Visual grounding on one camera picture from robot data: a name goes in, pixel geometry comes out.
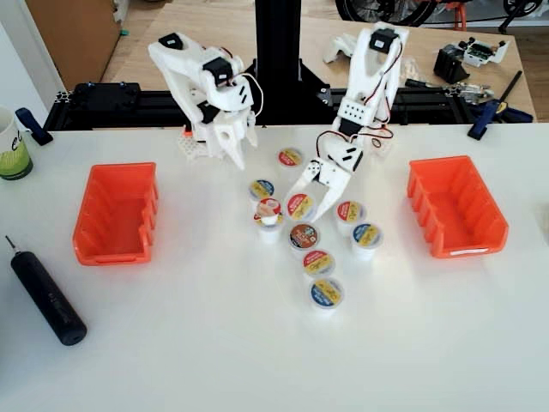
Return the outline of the moving white gripper finger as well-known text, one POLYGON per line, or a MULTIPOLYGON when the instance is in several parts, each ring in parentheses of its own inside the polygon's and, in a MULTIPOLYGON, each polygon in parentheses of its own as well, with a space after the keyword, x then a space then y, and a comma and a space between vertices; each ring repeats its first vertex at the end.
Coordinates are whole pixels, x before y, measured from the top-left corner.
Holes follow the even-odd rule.
POLYGON ((287 194, 285 195, 285 201, 289 201, 290 198, 299 193, 305 195, 312 195, 317 197, 315 184, 316 178, 321 172, 321 161, 319 159, 313 159, 307 163, 303 172, 298 176, 297 180, 291 185, 287 194))
POLYGON ((252 109, 247 109, 245 114, 244 138, 252 147, 256 148, 258 145, 256 135, 256 114, 252 109))

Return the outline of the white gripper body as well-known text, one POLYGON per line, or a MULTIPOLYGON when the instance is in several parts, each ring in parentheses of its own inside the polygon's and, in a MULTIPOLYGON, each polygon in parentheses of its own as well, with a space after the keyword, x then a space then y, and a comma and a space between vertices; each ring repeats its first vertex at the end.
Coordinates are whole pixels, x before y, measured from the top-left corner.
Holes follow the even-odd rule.
POLYGON ((343 139, 328 139, 322 143, 324 157, 347 172, 354 173, 361 162, 364 150, 343 139))
POLYGON ((250 84, 244 76, 238 76, 229 84, 223 83, 219 86, 209 77, 205 80, 205 85, 208 103, 222 111, 239 112, 253 106, 250 84))

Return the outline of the fixed white gripper finger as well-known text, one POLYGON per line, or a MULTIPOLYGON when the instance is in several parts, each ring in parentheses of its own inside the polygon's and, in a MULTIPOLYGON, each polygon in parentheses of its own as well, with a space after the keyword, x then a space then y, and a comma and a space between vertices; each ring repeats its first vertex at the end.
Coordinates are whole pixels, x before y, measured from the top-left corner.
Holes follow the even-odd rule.
POLYGON ((214 119, 214 133, 221 149, 240 169, 245 169, 241 141, 246 137, 247 121, 242 114, 219 112, 214 119))
POLYGON ((340 199, 350 180, 350 173, 337 165, 313 165, 313 179, 328 188, 317 206, 312 222, 319 220, 340 199))

